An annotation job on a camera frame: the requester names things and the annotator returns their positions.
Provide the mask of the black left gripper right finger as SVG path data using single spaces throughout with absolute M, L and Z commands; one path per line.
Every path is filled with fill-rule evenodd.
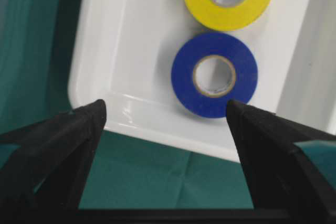
M 335 212 L 335 190 L 298 147 L 334 135 L 235 100 L 226 118 L 255 208 Z

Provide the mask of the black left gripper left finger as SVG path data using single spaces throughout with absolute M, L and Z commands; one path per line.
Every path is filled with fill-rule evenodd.
M 76 209 L 107 119 L 97 100 L 1 134 L 1 209 Z

